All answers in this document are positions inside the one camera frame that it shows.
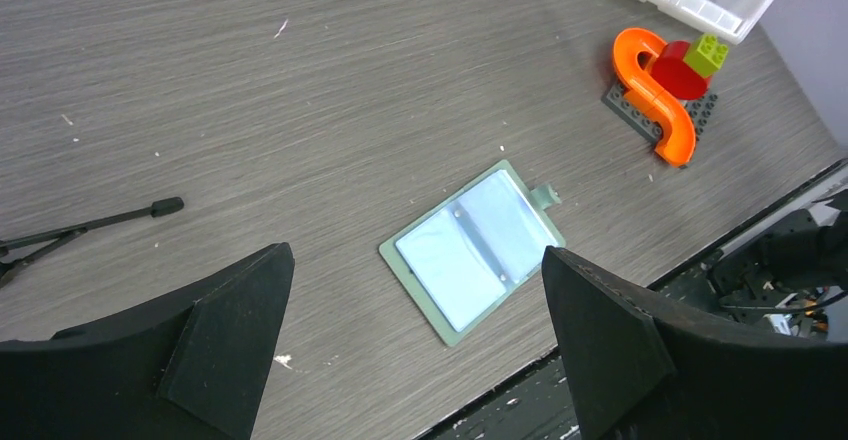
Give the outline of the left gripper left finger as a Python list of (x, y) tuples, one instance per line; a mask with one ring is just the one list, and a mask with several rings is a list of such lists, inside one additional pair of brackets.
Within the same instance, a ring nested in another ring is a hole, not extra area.
[(293, 280), (286, 243), (40, 341), (1, 345), (5, 439), (247, 439)]

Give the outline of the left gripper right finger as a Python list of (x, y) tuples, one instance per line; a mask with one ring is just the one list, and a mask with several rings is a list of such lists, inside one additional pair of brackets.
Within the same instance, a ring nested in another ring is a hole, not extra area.
[(847, 347), (672, 300), (560, 247), (542, 278), (586, 439), (843, 439)]

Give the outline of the green leather card holder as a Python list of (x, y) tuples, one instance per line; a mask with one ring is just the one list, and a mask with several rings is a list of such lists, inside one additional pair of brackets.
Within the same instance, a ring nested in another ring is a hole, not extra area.
[(549, 184), (529, 188), (503, 159), (385, 240), (378, 251), (448, 347), (541, 268), (566, 241), (547, 208)]

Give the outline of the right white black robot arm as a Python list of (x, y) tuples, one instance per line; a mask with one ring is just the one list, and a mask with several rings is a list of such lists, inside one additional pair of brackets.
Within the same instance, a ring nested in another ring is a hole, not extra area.
[(820, 225), (808, 208), (790, 212), (706, 270), (719, 308), (736, 321), (824, 340), (826, 308), (847, 297), (847, 192), (819, 203), (836, 212)]

